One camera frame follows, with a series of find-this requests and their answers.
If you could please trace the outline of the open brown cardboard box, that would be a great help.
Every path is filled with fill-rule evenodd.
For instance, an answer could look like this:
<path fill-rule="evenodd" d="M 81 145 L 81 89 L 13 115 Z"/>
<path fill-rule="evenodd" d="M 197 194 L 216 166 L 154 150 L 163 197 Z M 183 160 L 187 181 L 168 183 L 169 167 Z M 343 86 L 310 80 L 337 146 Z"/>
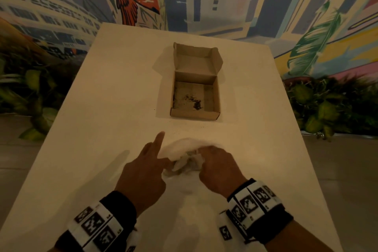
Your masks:
<path fill-rule="evenodd" d="M 215 121 L 221 114 L 218 73 L 223 59 L 218 48 L 173 44 L 173 83 L 170 116 L 183 119 Z M 192 111 L 184 97 L 195 96 L 203 109 Z"/>

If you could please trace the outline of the person's right forearm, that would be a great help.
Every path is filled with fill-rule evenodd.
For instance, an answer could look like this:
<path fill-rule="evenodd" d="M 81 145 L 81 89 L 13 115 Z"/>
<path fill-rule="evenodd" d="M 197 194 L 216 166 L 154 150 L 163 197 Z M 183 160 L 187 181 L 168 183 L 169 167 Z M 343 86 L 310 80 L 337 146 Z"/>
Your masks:
<path fill-rule="evenodd" d="M 294 220 L 264 247 L 267 252 L 334 252 Z"/>

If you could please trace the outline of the person's right hand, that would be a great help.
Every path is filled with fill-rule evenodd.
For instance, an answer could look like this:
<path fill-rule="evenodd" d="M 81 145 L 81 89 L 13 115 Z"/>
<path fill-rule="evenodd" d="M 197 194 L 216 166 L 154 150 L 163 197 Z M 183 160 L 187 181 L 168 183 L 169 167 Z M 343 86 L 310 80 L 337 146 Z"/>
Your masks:
<path fill-rule="evenodd" d="M 230 163 L 222 169 L 202 169 L 201 182 L 212 192 L 228 198 L 234 191 L 247 182 L 232 154 Z"/>

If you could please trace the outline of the dark dirt crumbs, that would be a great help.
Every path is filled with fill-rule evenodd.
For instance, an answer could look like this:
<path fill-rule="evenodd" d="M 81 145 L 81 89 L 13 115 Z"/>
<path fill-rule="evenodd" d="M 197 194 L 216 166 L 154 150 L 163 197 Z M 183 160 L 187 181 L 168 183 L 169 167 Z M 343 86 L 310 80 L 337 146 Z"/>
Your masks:
<path fill-rule="evenodd" d="M 203 109 L 203 106 L 201 104 L 201 100 L 196 98 L 195 96 L 186 95 L 184 97 L 186 107 L 192 107 L 192 111 L 199 111 Z"/>

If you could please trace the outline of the right wrist marker band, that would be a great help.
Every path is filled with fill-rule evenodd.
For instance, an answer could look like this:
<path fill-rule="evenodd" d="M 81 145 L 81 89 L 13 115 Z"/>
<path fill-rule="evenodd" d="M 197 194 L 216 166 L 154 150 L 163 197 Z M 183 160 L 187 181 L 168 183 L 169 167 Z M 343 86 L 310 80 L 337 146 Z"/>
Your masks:
<path fill-rule="evenodd" d="M 266 245 L 294 220 L 278 196 L 253 178 L 226 200 L 228 206 L 218 214 L 217 226 L 223 240 L 233 245 Z"/>

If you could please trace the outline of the person's left hand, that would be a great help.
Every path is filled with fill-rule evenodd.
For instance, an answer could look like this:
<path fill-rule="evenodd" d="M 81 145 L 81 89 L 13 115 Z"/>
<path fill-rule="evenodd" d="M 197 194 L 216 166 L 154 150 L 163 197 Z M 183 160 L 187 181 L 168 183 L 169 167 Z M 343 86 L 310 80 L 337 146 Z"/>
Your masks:
<path fill-rule="evenodd" d="M 155 204 L 166 190 L 163 168 L 158 158 L 164 136 L 165 132 L 159 132 L 153 142 L 145 144 L 136 159 L 125 164 L 115 186 L 115 191 L 134 205 L 137 218 Z"/>

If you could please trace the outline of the green leafy plant bed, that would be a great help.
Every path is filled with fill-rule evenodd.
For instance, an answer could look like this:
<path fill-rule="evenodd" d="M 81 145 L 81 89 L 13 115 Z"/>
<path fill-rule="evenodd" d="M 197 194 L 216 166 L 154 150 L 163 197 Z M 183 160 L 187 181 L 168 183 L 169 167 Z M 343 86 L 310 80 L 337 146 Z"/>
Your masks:
<path fill-rule="evenodd" d="M 378 137 L 378 82 L 366 78 L 299 77 L 283 81 L 301 131 Z"/>
<path fill-rule="evenodd" d="M 0 114 L 30 118 L 22 140 L 42 141 L 50 131 L 80 65 L 36 54 L 0 52 Z"/>

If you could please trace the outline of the wrist marker band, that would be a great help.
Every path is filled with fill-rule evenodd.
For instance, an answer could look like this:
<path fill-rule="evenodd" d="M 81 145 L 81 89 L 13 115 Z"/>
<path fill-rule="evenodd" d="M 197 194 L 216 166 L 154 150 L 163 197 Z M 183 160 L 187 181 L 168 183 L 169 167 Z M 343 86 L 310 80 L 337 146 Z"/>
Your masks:
<path fill-rule="evenodd" d="M 61 252 L 135 252 L 140 238 L 136 217 L 132 202 L 113 191 L 70 221 L 54 248 Z"/>
<path fill-rule="evenodd" d="M 218 214 L 217 226 L 223 240 L 233 245 L 266 245 L 294 220 L 278 196 L 253 178 L 226 200 L 228 206 Z"/>

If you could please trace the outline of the white tissue paper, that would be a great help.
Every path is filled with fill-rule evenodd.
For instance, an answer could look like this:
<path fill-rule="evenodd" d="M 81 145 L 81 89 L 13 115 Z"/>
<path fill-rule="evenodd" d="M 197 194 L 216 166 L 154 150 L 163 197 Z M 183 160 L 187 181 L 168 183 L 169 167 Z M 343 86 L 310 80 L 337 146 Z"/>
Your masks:
<path fill-rule="evenodd" d="M 171 161 L 171 165 L 163 170 L 163 176 L 171 178 L 182 174 L 199 172 L 204 163 L 204 159 L 198 149 L 206 146 L 224 148 L 221 144 L 194 138 L 179 139 L 163 146 L 160 149 L 158 158 L 167 158 Z"/>

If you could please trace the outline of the left wrist marker band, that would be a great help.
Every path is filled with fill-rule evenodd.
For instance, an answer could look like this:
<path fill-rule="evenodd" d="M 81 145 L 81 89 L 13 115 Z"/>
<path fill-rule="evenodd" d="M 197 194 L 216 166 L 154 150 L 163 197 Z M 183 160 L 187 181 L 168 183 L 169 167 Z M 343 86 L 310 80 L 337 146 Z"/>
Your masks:
<path fill-rule="evenodd" d="M 135 252 L 140 238 L 136 217 L 132 202 L 113 191 L 70 221 L 54 248 L 61 252 Z"/>

